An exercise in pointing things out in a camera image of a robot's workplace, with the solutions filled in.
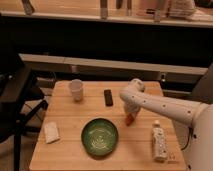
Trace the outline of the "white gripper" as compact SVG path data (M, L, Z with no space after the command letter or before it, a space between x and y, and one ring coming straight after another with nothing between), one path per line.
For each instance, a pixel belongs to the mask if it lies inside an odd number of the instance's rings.
M136 119L138 113L140 112L140 107L136 104L125 102L124 111L126 114L131 114L133 119Z

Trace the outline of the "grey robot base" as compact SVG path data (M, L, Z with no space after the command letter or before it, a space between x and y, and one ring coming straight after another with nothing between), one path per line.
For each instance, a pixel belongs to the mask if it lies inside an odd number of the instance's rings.
M186 99L213 104L213 63ZM186 171L213 171L213 112L199 118L193 130L179 122L173 125Z

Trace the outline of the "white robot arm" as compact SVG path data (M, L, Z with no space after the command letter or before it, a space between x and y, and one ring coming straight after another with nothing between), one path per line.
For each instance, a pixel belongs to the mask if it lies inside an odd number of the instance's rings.
M213 112L213 104L157 96L145 92L144 83L132 79L119 94L127 114L125 123L131 125L142 108L193 128L197 120Z

